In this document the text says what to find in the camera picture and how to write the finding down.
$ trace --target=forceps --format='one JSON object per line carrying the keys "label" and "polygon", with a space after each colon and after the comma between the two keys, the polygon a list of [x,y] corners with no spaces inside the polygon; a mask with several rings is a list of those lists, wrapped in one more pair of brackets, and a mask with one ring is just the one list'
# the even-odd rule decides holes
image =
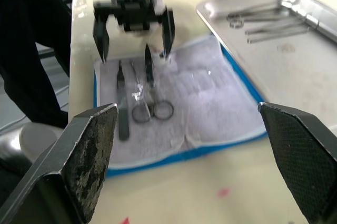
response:
{"label": "forceps", "polygon": [[230,28],[241,28],[245,22],[268,22],[268,21],[279,21],[288,18],[287,15],[275,15],[277,10],[280,10],[279,7],[259,9],[263,6],[270,6],[271,4],[262,4],[253,7],[246,8],[242,11],[229,13],[227,20],[230,22]]}
{"label": "forceps", "polygon": [[245,33],[246,35],[253,35],[258,33],[275,33],[277,31],[287,31],[304,23],[304,21],[299,19],[294,19],[290,22],[278,21],[276,23],[265,25],[259,28],[246,30]]}
{"label": "forceps", "polygon": [[299,34],[305,34],[311,30],[310,27],[306,27],[303,29],[298,29],[292,32],[282,32],[282,33],[274,33],[272,35],[268,35],[266,37],[262,38],[248,38],[247,43],[252,44],[252,43],[257,43],[257,42],[262,42],[262,41],[268,41],[268,40],[273,40],[275,38],[285,38],[289,36],[294,36],[294,35],[299,35]]}

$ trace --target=metal tray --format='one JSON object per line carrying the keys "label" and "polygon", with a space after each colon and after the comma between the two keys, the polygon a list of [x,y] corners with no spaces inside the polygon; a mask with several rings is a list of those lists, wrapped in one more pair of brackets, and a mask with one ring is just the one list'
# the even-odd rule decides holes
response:
{"label": "metal tray", "polygon": [[206,0],[196,9],[266,101],[337,124],[336,11],[316,0]]}

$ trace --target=table surface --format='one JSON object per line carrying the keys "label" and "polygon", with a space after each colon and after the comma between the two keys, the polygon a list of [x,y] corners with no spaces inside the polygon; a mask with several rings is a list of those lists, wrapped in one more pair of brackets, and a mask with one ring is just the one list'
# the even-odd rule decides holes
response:
{"label": "table surface", "polygon": [[[69,116],[93,106],[94,0],[73,0]],[[195,11],[202,0],[164,0],[174,10],[179,46],[210,30]],[[336,0],[320,0],[337,9]],[[110,19],[109,57],[161,46],[161,30],[133,37]],[[267,139],[188,162],[107,179],[91,223],[305,224]]]}

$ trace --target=person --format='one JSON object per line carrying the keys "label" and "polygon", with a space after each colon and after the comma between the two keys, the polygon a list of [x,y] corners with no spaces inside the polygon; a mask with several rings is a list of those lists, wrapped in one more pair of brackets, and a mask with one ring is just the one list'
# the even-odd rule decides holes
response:
{"label": "person", "polygon": [[32,122],[65,128],[67,112],[60,109],[35,42],[53,48],[69,76],[69,8],[62,0],[0,0],[0,6],[0,75],[7,95]]}

